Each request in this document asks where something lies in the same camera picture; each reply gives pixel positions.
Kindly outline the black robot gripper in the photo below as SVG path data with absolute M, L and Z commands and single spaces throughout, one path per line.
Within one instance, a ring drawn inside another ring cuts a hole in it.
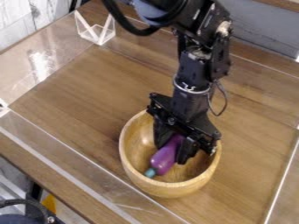
M 176 152 L 176 163 L 184 165 L 198 151 L 212 155 L 220 131 L 208 118 L 212 85 L 203 89 L 175 87 L 172 96 L 151 93 L 145 112 L 153 117 L 153 144 L 160 149 L 179 134 L 184 137 Z

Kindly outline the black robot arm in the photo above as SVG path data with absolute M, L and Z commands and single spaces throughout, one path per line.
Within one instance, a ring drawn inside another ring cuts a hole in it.
M 177 37 L 179 68 L 172 96 L 149 94 L 153 143 L 163 147 L 172 135 L 184 137 L 175 162 L 185 164 L 199 151 L 216 151 L 220 132 L 211 123 L 211 99 L 223 91 L 228 75 L 232 21 L 218 0 L 101 0 L 121 27 L 148 36 L 169 27 Z

